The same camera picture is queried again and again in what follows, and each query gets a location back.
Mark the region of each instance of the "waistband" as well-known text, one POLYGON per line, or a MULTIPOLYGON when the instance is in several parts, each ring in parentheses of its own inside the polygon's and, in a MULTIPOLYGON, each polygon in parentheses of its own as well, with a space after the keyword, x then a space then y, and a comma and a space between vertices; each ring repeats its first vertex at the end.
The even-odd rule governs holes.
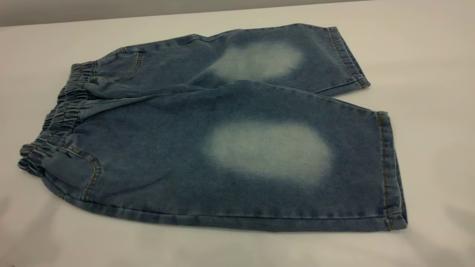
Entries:
POLYGON ((72 65, 66 86, 59 93, 55 108, 46 116, 41 133, 34 142, 24 145, 20 150, 23 158, 18 166, 21 169, 42 176, 43 159, 59 149, 79 123, 79 112, 84 100, 95 99, 85 89, 94 73, 93 61, 72 65))

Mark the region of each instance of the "seam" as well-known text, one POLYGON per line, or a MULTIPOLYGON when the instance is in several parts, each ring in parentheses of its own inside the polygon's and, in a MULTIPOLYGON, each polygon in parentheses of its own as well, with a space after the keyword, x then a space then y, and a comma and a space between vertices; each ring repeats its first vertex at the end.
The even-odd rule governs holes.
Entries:
POLYGON ((293 91, 293 92, 297 92, 297 93, 302 93, 302 94, 305 94, 305 95, 311 95, 313 97, 316 97, 316 98, 319 98, 319 99, 322 99, 322 100, 326 100, 330 103, 341 104, 341 105, 344 105, 344 106, 347 106, 347 107, 352 107, 352 108, 357 109, 357 110, 366 111, 366 112, 369 112, 371 114, 375 113, 374 111, 372 111, 370 109, 360 107, 360 106, 357 106, 357 105, 353 105, 351 103, 348 103, 348 102, 345 102, 345 101, 342 101, 342 100, 338 100, 336 98, 329 97, 329 96, 326 96, 326 95, 319 95, 318 93, 312 93, 312 92, 309 92, 309 91, 304 91, 304 90, 291 88, 291 87, 274 86, 274 85, 270 85, 270 84, 266 84, 266 85, 272 86, 273 88, 276 88, 276 89, 285 89, 285 90, 289 90, 289 91, 293 91))
POLYGON ((350 74, 350 76, 360 84, 361 88, 363 88, 363 84, 360 82, 360 80, 356 79, 355 76, 353 76, 352 72, 350 71, 350 69, 348 69, 348 66, 343 60, 340 50, 337 48, 336 43, 335 43, 335 38, 333 36, 333 29, 332 28, 328 28, 328 29, 330 29, 330 38, 332 39, 333 47, 335 47, 335 50, 338 53, 338 56, 340 57, 340 60, 342 61, 343 65, 345 66, 345 69, 348 71, 348 74, 350 74))
POLYGON ((113 81, 118 82, 126 77, 132 76, 133 74, 137 72, 137 70, 139 70, 141 64, 142 64, 142 52, 137 52, 137 57, 135 58, 135 65, 133 66, 132 71, 130 71, 129 73, 127 73, 126 75, 120 78, 114 79, 113 81))
MULTIPOLYGON (((64 197, 68 196, 73 200, 82 201, 81 199, 77 199, 77 198, 73 197, 72 195, 69 195, 69 194, 65 193, 59 187, 57 187, 54 183, 52 185, 55 188, 57 188, 60 192, 62 192, 64 197)), ((155 211, 148 211, 148 210, 136 210, 136 209, 131 209, 131 208, 123 208, 123 207, 118 207, 118 206, 113 206, 113 205, 104 205, 104 204, 93 202, 93 201, 88 201, 87 203, 94 204, 94 205, 100 205, 100 206, 103 206, 103 207, 111 207, 111 208, 131 210, 131 211, 137 211, 137 212, 153 213, 153 214, 158 214, 158 215, 225 217, 225 218, 245 218, 245 219, 297 219, 297 220, 338 220, 338 219, 342 219, 342 220, 350 220, 350 219, 386 218, 387 216, 394 216, 394 215, 402 214, 401 211, 397 211, 397 212, 393 212, 391 214, 387 214, 387 215, 383 215, 383 216, 367 216, 367 217, 355 217, 355 218, 338 218, 338 217, 333 217, 333 218, 283 218, 283 217, 256 217, 256 216, 223 216, 223 215, 201 215, 201 214, 171 214, 171 213, 155 212, 155 211)))
POLYGON ((76 148, 73 149, 73 148, 70 146, 70 147, 68 147, 68 148, 61 147, 61 149, 66 150, 66 151, 68 151, 68 152, 71 152, 72 154, 74 154, 74 155, 76 155, 76 156, 78 156, 78 157, 80 157, 80 158, 82 158, 82 159, 87 160, 87 162, 89 162, 89 164, 91 164, 91 166, 93 167, 93 169, 94 169, 93 174, 92 174, 91 177, 89 178, 89 183, 87 184, 86 189, 85 189, 85 192, 84 192, 83 197, 82 197, 83 200, 87 200, 87 198, 89 197, 89 193, 92 192, 92 190, 93 190, 93 188, 94 188, 94 186, 95 186, 95 184, 96 184, 96 182, 97 182, 97 177, 99 176, 99 171, 98 171, 98 170, 99 170, 99 167, 96 166, 96 164, 95 164, 92 160, 90 160, 90 159, 88 159, 88 158, 86 158, 86 157, 80 155, 79 152, 75 150, 76 148))
POLYGON ((381 114, 378 112, 378 123, 380 125, 381 129, 381 138, 382 138, 382 144, 383 144, 383 180, 384 180, 384 203, 386 206, 386 219, 388 220, 389 223, 389 229, 393 230, 392 227, 392 222, 390 219, 390 214, 389 214, 389 206, 388 206, 388 179, 386 177, 386 145, 384 141, 384 128, 383 128, 383 120, 381 117, 381 114))
POLYGON ((336 88, 343 87, 343 86, 348 86, 348 85, 354 84, 354 83, 356 83, 356 82, 358 82, 358 83, 361 85, 361 88, 360 88, 360 89, 364 89, 363 86, 362 86, 363 84, 361 83, 361 81, 364 80, 364 79, 366 79, 366 77, 360 78, 360 79, 358 79, 358 80, 356 80, 356 81, 352 81, 352 82, 349 82, 349 83, 346 83, 346 84, 337 85, 337 86, 333 86, 333 87, 330 87, 330 88, 325 88, 325 89, 316 91, 315 93, 318 94, 318 93, 321 93, 321 92, 324 92, 324 91, 336 89, 336 88))
MULTIPOLYGON (((187 45, 187 44, 189 44, 189 43, 191 43, 191 42, 193 42, 193 41, 202 41, 202 42, 210 43, 210 42, 214 42, 214 41, 216 41, 216 40, 218 40, 218 39, 221 39, 221 38, 223 38, 223 37, 225 37, 225 36, 231 34, 232 32, 233 32, 233 31, 230 31, 229 33, 223 34, 222 36, 219 36, 219 37, 217 37, 217 38, 215 38, 215 39, 213 39, 213 40, 203 40, 202 38, 207 38, 207 37, 201 36, 201 38, 191 39, 190 41, 188 41, 188 42, 186 42, 186 43, 176 44, 176 45, 174 45, 174 46, 167 46, 167 47, 164 47, 164 48, 179 47, 179 46, 187 45)), ((158 41, 158 42, 173 41, 173 40, 178 39, 178 38, 174 38, 174 39, 170 39, 170 40, 164 40, 164 41, 158 41)), ((130 52, 127 51, 127 48, 139 47, 139 46, 141 46, 141 45, 125 47, 125 48, 124 48, 124 51, 125 51, 125 53, 130 53, 130 52)), ((149 48, 149 49, 139 50, 139 53, 140 53, 140 52, 151 51, 151 50, 155 50, 155 49, 156 49, 156 48, 149 48)))

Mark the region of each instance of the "hem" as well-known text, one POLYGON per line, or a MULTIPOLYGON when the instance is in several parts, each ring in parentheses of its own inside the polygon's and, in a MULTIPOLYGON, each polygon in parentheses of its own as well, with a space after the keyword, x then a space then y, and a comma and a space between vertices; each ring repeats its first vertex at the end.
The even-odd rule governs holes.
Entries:
POLYGON ((391 122, 386 112, 378 112, 382 141, 382 178, 386 219, 390 230, 407 228, 408 219, 399 164, 394 149, 391 122))
POLYGON ((95 62, 74 64, 71 74, 59 93, 55 108, 46 116, 41 133, 32 143, 20 149, 23 157, 18 166, 29 173, 41 177, 44 168, 41 162, 47 156, 57 151, 65 138, 79 123, 81 105, 92 95, 85 89, 95 73, 95 62))
POLYGON ((353 53, 346 45, 346 42, 340 35, 338 29, 336 27, 329 27, 328 30, 330 31, 330 37, 332 39, 333 46, 335 47, 336 52, 338 53, 338 56, 342 60, 342 63, 347 69, 350 76, 360 86, 359 89, 369 87, 371 83, 367 80, 360 65, 353 56, 353 53))

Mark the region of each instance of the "jeans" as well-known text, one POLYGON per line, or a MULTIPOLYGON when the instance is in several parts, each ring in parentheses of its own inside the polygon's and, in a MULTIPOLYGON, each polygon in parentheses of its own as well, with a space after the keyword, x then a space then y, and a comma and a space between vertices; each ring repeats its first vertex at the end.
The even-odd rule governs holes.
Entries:
POLYGON ((19 167, 107 216, 262 231, 407 227, 386 112, 337 28, 189 35, 75 64, 19 167))

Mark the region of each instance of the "gray wall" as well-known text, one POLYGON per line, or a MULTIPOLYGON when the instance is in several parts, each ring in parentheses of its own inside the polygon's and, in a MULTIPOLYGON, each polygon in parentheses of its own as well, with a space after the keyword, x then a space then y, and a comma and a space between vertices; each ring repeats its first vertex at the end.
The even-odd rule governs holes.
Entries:
POLYGON ((0 0, 0 26, 358 0, 0 0))

